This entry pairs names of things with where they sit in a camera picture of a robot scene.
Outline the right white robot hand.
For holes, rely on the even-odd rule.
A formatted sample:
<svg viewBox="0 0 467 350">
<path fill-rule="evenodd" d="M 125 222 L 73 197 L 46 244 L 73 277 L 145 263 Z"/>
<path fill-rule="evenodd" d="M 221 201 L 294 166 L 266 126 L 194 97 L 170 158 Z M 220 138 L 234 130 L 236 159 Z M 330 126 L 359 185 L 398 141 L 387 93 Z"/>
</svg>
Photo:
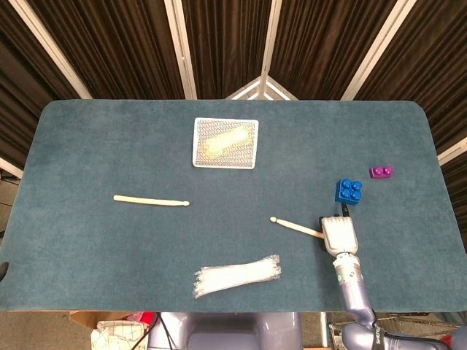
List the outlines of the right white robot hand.
<svg viewBox="0 0 467 350">
<path fill-rule="evenodd" d="M 347 204 L 341 204 L 342 215 L 321 217 L 320 227 L 326 251 L 333 257 L 340 254 L 356 255 L 358 240 Z"/>
</svg>

